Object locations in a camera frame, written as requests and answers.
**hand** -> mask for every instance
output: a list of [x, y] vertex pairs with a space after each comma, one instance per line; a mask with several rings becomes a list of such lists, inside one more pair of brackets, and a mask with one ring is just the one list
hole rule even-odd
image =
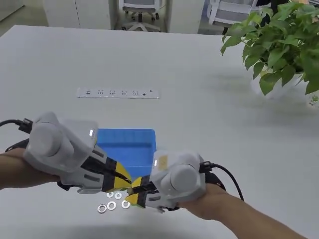
[[0, 189], [28, 188], [48, 182], [57, 182], [59, 177], [32, 168], [23, 159], [24, 149], [17, 148], [0, 155]]
[[206, 194], [193, 202], [179, 203], [195, 216], [205, 220], [218, 220], [225, 201], [231, 198], [226, 191], [214, 184], [206, 184]]

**metal washer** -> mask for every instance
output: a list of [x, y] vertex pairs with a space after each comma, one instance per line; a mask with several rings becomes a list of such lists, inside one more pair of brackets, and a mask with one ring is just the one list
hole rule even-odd
[[107, 196], [108, 198], [112, 198], [112, 197], [114, 196], [114, 193], [107, 193], [106, 196]]
[[122, 198], [122, 193], [116, 193], [115, 194], [116, 199], [121, 199]]
[[116, 202], [113, 202], [113, 201], [108, 202], [108, 204], [107, 204], [108, 210], [113, 211], [115, 208], [116, 208]]
[[130, 202], [128, 202], [128, 201], [126, 201], [126, 200], [124, 200], [124, 201], [122, 202], [122, 208], [127, 209], [127, 208], [129, 208], [130, 206], [131, 206], [131, 203], [130, 203]]
[[106, 210], [107, 210], [107, 206], [105, 206], [104, 204], [101, 204], [101, 205], [98, 207], [98, 213], [99, 213], [99, 214], [105, 213]]

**potted plant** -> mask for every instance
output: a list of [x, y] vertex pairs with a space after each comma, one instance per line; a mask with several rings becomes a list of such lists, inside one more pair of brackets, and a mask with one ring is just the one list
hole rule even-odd
[[[301, 86], [303, 95], [318, 91], [319, 9], [290, 2], [279, 5], [275, 15], [269, 8], [261, 12], [269, 15], [270, 23], [261, 26], [260, 13], [252, 12], [229, 28], [222, 38], [221, 53], [244, 43], [243, 62], [247, 70], [252, 66], [254, 70], [252, 87], [268, 99], [280, 98], [295, 86]], [[311, 104], [318, 99], [313, 94]]]

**yellow and black tape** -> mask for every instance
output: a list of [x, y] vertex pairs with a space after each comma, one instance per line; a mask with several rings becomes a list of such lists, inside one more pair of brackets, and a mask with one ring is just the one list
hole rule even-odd
[[[132, 188], [146, 186], [150, 182], [150, 176], [139, 177], [132, 183]], [[130, 202], [133, 206], [139, 206], [141, 208], [146, 207], [147, 192], [138, 194], [132, 194], [126, 197], [126, 201]]]
[[[125, 176], [129, 181], [131, 181], [131, 176], [125, 170], [123, 165], [111, 158], [106, 159], [105, 167], [112, 172], [116, 172]], [[131, 188], [131, 184], [122, 179], [114, 176], [113, 174], [105, 173], [103, 180], [103, 192], [113, 192], [119, 190], [126, 190]]]

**white cabinet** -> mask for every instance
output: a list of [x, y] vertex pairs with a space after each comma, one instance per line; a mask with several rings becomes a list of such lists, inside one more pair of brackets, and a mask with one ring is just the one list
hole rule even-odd
[[75, 0], [43, 0], [49, 26], [80, 28]]
[[167, 31], [197, 34], [205, 0], [167, 0]]
[[81, 28], [114, 29], [118, 7], [117, 0], [76, 0]]
[[22, 0], [0, 0], [0, 21], [23, 6]]
[[115, 29], [118, 0], [43, 0], [49, 26]]

